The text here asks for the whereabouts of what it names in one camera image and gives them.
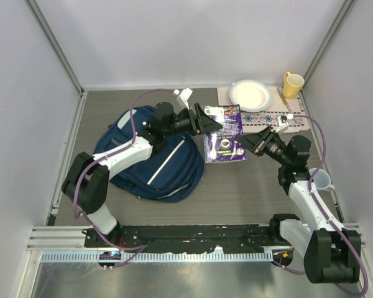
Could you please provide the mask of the purple paperback book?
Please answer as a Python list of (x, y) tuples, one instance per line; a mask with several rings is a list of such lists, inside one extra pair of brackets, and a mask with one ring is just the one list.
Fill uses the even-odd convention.
[(247, 159), (244, 145), (236, 141), (243, 134), (239, 105), (204, 106), (204, 112), (223, 127), (204, 137), (205, 163), (229, 163)]

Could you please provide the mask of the navy blue student backpack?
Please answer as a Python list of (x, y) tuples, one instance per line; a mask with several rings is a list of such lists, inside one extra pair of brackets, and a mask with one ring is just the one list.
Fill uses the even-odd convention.
[[(153, 114), (153, 106), (139, 106), (132, 110), (137, 132), (144, 128)], [(128, 142), (132, 135), (129, 111), (125, 111), (108, 126), (98, 140), (94, 154), (109, 151)], [(164, 149), (115, 175), (111, 183), (135, 196), (162, 202), (179, 202), (188, 197), (201, 181), (205, 163), (189, 133), (167, 138)]]

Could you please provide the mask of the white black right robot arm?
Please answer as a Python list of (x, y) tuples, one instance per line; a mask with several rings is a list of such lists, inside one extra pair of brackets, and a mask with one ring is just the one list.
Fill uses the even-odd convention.
[(268, 155), (280, 163), (279, 184), (306, 221), (301, 223), (292, 215), (280, 215), (278, 224), (268, 230), (269, 240), (275, 245), (289, 242), (303, 256), (305, 274), (314, 284), (358, 282), (360, 266), (356, 258), (361, 252), (361, 237), (331, 215), (310, 181), (306, 166), (309, 139), (296, 135), (285, 143), (272, 127), (267, 127), (258, 133), (240, 135), (236, 140), (254, 155)]

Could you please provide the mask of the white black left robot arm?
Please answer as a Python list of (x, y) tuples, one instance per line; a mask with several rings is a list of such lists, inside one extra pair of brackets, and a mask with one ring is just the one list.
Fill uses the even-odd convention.
[(121, 228), (106, 205), (109, 183), (144, 199), (179, 202), (204, 172), (192, 137), (222, 127), (199, 104), (178, 114), (168, 102), (134, 107), (109, 126), (92, 155), (75, 157), (62, 193), (96, 227), (98, 240), (112, 248), (119, 243)]

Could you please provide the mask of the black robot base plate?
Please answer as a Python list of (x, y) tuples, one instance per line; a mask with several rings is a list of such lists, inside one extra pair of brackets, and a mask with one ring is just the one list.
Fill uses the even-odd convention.
[(268, 225), (123, 225), (109, 241), (124, 248), (144, 246), (145, 253), (203, 254), (221, 247), (225, 254), (258, 253), (289, 242)]

